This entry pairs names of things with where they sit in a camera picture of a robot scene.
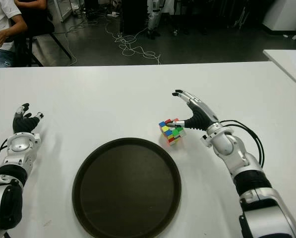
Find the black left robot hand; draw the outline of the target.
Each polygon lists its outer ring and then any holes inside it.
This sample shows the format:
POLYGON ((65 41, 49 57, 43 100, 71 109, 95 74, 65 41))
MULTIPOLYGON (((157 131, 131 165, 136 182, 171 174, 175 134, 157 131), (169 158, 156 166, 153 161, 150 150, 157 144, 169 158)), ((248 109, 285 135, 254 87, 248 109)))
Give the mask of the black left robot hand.
POLYGON ((21 105, 15 112, 12 122, 13 133, 31 133, 38 125, 44 114, 38 112, 35 116, 26 113, 29 110, 29 103, 21 105))

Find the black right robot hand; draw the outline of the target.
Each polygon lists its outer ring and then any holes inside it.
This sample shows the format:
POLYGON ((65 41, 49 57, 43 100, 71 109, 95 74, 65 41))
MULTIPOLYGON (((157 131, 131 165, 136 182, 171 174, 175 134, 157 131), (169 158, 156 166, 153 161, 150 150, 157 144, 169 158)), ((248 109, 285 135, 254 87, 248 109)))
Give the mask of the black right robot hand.
POLYGON ((170 121, 166 126, 173 128, 190 128, 206 131, 211 125, 218 123, 219 120, 215 113, 198 97, 180 89, 172 93, 174 97, 181 98, 192 111, 192 117, 185 120, 170 121))

